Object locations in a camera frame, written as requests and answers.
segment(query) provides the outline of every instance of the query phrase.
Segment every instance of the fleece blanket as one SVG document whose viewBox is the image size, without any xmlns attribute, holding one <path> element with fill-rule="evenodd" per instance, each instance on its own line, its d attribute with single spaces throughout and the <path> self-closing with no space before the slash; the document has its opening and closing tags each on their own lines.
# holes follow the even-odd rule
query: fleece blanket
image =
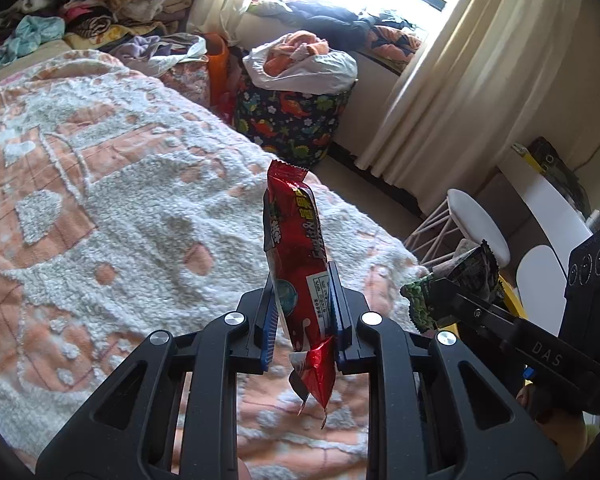
<svg viewBox="0 0 600 480">
<path fill-rule="evenodd" d="M 272 159 L 100 52 L 0 83 L 0 432 L 27 464 L 148 333 L 200 330 L 264 284 Z M 344 285 L 412 328 L 397 291 L 424 268 L 308 182 Z M 270 373 L 238 378 L 240 457 L 254 479 L 359 478 L 366 377 L 338 377 L 321 430 L 316 402 L 297 416 L 289 350 L 279 330 Z"/>
</svg>

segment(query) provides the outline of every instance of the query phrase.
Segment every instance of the floor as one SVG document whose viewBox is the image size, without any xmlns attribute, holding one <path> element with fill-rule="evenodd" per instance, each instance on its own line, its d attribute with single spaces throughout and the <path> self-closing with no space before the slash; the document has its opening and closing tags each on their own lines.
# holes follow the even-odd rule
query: floor
<svg viewBox="0 0 600 480">
<path fill-rule="evenodd" d="M 320 161 L 312 171 L 325 186 L 400 240 L 404 240 L 422 223 L 422 220 L 330 156 Z"/>
</svg>

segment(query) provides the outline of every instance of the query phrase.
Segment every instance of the nutrition label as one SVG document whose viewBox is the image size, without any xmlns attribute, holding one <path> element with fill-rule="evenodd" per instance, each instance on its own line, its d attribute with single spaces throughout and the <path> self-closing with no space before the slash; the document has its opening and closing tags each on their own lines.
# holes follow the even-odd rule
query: nutrition label
<svg viewBox="0 0 600 480">
<path fill-rule="evenodd" d="M 318 318 L 320 335 L 322 338 L 325 338 L 331 324 L 329 313 L 329 273 L 325 271 L 307 276 L 306 284 L 309 286 L 315 315 Z"/>
</svg>

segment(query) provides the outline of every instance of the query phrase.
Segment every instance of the black cable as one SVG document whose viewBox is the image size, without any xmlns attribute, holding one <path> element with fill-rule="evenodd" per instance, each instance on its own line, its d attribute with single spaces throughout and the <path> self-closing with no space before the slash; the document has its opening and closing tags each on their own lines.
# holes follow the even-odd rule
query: black cable
<svg viewBox="0 0 600 480">
<path fill-rule="evenodd" d="M 600 150 L 600 144 L 593 151 L 593 153 L 591 153 L 591 156 L 587 160 L 585 160 L 582 164 L 579 164 L 575 168 L 573 168 L 573 170 L 572 170 L 573 173 L 575 173 L 576 171 L 578 171 L 580 168 L 584 168 L 584 166 L 586 166 L 587 164 L 589 164 L 591 162 L 591 159 L 596 156 L 596 153 L 599 152 L 599 150 Z"/>
</svg>

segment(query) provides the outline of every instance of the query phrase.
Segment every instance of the red plastic wrapper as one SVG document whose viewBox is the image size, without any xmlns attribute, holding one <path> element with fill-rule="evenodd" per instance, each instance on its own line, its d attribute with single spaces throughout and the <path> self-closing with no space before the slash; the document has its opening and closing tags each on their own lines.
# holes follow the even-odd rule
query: red plastic wrapper
<svg viewBox="0 0 600 480">
<path fill-rule="evenodd" d="M 289 382 L 303 403 L 311 393 L 325 409 L 335 364 L 329 273 L 314 194 L 307 170 L 274 160 L 267 173 L 263 224 L 265 252 L 276 304 L 294 351 Z"/>
</svg>

